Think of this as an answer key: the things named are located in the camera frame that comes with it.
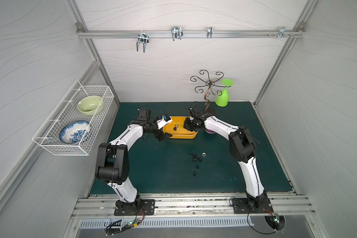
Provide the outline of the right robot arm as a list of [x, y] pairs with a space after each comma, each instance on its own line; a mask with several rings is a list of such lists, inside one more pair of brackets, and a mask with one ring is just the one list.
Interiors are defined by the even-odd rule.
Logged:
[[204, 113], [196, 106], [188, 109], [190, 117], [184, 120], [183, 128], [188, 131], [205, 129], [215, 132], [229, 142], [230, 154], [238, 162], [246, 183], [247, 207], [257, 212], [268, 201], [256, 165], [254, 137], [247, 127], [228, 124], [210, 113]]

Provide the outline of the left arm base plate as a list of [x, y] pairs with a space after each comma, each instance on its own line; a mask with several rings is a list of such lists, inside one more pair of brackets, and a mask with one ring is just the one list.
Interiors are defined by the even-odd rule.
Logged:
[[116, 202], [115, 216], [152, 216], [155, 212], [154, 199], [137, 199], [135, 202]]

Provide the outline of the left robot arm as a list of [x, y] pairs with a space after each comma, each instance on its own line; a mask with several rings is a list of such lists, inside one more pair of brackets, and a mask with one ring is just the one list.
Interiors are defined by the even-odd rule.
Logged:
[[159, 141], [171, 138], [163, 132], [163, 127], [173, 120], [169, 115], [161, 115], [150, 122], [150, 109], [138, 109], [138, 116], [131, 121], [126, 130], [109, 143], [101, 143], [98, 147], [95, 177], [104, 181], [120, 197], [120, 205], [141, 207], [138, 190], [130, 178], [129, 150], [145, 133], [154, 134]]

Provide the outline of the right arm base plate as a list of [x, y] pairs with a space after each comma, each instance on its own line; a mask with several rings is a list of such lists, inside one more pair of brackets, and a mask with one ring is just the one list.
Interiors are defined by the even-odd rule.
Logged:
[[261, 202], [255, 202], [249, 198], [231, 197], [229, 199], [229, 204], [232, 206], [234, 214], [274, 213], [274, 209], [269, 198]]

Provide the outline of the yellow plastic storage box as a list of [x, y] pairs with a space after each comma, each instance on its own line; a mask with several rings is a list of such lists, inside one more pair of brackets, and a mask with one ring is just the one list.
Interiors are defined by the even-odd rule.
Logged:
[[183, 128], [183, 123], [186, 117], [171, 116], [173, 121], [163, 127], [163, 132], [170, 133], [173, 136], [170, 139], [194, 139], [198, 132], [190, 132]]

